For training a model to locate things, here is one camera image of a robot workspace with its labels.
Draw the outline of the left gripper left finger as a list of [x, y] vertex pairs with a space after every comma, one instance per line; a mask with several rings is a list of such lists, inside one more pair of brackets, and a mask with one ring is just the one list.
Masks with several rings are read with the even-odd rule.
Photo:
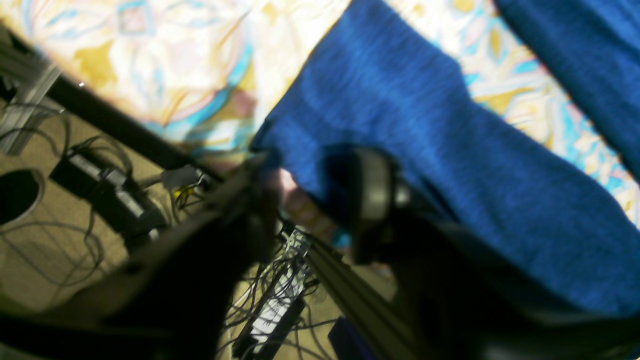
[[212, 360], [243, 274], [270, 260], [278, 159], [247, 159], [203, 205], [66, 303], [1, 317], [1, 342], [50, 360]]

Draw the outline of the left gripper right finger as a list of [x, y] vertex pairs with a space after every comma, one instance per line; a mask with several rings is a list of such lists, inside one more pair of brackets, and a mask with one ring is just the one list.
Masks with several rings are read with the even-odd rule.
[[580, 310], [532, 281], [465, 227], [439, 219], [386, 154], [331, 154], [347, 189], [347, 256], [391, 268], [391, 301], [351, 267], [320, 280], [375, 356], [387, 360], [619, 360], [639, 346], [637, 317]]

